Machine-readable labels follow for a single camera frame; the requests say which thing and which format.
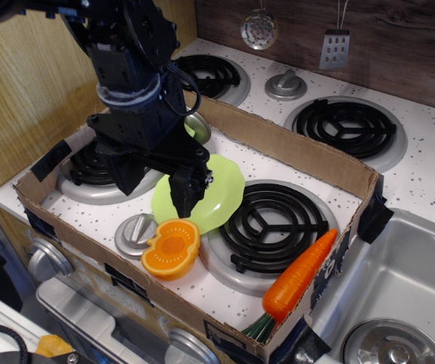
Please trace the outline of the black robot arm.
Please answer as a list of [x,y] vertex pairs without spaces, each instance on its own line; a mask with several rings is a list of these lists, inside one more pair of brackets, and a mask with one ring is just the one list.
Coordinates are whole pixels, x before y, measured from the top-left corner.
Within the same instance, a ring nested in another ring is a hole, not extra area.
[[87,125],[116,186],[130,194],[146,168],[161,171],[178,216],[189,217],[213,178],[209,152],[184,126],[192,79],[172,60],[176,25],[151,1],[0,1],[0,22],[28,10],[60,16],[92,61],[109,112]]

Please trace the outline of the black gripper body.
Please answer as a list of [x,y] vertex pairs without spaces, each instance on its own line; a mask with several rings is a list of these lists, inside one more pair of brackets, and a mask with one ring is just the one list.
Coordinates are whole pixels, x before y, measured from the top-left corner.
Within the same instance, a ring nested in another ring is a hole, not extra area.
[[175,75],[157,76],[142,96],[105,104],[108,114],[87,119],[104,163],[106,155],[131,154],[145,167],[169,175],[180,166],[201,172],[207,168],[209,152],[184,128],[187,110],[181,81]]

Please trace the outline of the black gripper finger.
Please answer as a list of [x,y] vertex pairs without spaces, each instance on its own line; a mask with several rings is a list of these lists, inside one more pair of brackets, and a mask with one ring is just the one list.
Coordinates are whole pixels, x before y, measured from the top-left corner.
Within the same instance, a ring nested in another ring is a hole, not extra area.
[[180,166],[169,178],[170,195],[179,218],[189,218],[213,182],[213,172]]
[[145,176],[145,166],[131,154],[106,155],[105,164],[117,188],[129,196]]

